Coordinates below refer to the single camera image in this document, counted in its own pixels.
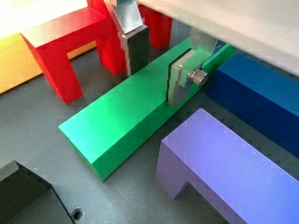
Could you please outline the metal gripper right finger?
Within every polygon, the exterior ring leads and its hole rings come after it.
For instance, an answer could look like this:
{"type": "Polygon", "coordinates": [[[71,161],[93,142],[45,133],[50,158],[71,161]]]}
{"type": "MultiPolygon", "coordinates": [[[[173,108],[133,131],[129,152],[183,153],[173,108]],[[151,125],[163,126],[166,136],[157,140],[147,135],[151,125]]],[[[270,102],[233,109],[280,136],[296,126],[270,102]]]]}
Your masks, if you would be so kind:
{"type": "Polygon", "coordinates": [[[197,28],[191,29],[190,42],[197,49],[189,48],[169,66],[167,102],[175,107],[187,98],[191,85],[201,87],[209,73],[202,70],[204,63],[217,52],[220,41],[197,28]]]}

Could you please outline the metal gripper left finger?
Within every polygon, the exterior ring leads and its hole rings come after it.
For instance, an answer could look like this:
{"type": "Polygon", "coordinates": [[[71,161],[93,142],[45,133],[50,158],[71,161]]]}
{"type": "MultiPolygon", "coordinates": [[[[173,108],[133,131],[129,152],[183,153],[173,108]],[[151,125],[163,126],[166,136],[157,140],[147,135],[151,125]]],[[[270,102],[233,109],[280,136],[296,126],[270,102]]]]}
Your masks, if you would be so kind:
{"type": "Polygon", "coordinates": [[[127,75],[131,76],[149,64],[150,28],[142,19],[137,0],[105,0],[105,3],[117,25],[126,52],[127,75]]]}

